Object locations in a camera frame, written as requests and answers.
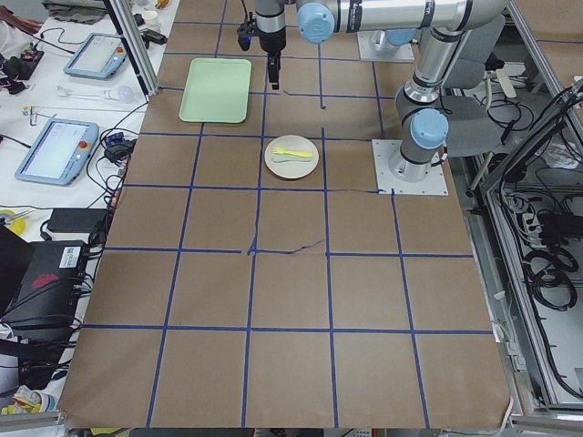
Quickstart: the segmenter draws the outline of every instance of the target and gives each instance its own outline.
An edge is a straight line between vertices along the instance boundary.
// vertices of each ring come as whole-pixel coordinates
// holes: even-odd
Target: barcode sticker
[[[79,253],[81,253],[81,248],[65,248],[63,250],[63,256],[61,257],[61,263],[58,265],[60,269],[71,269],[77,266],[77,261],[79,259]]]

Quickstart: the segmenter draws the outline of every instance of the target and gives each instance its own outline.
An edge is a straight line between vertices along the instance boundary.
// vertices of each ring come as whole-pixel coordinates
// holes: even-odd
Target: blue joint cap
[[[417,29],[391,29],[386,30],[384,34],[392,46],[404,46],[413,40],[416,32]]]
[[[437,109],[422,109],[411,121],[411,138],[420,148],[433,150],[444,144],[449,123]]]
[[[334,15],[319,3],[306,3],[298,10],[298,25],[303,39],[320,44],[330,39],[336,23]]]

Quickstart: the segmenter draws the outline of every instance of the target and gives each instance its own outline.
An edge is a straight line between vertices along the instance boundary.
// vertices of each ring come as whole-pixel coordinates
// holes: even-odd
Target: white plate
[[[283,147],[295,152],[312,152],[313,159],[309,162],[273,162],[271,157],[275,147]],[[284,135],[283,137],[275,138],[265,149],[263,157],[267,168],[280,178],[285,179],[299,179],[308,176],[318,166],[318,161],[320,160],[320,154],[316,146],[309,139],[298,137],[297,135]]]

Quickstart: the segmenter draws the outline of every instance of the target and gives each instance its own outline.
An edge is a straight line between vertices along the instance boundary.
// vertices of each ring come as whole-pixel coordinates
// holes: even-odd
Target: light green tray
[[[251,62],[197,58],[190,63],[179,117],[182,121],[240,123],[247,116]]]

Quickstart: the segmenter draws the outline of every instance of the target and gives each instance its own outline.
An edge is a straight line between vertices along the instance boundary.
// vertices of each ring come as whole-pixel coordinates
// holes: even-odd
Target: tablet device
[[[71,76],[107,79],[118,71],[127,55],[119,36],[90,34],[63,71]]]
[[[99,137],[99,126],[51,118],[15,173],[17,179],[68,185],[81,172]]]

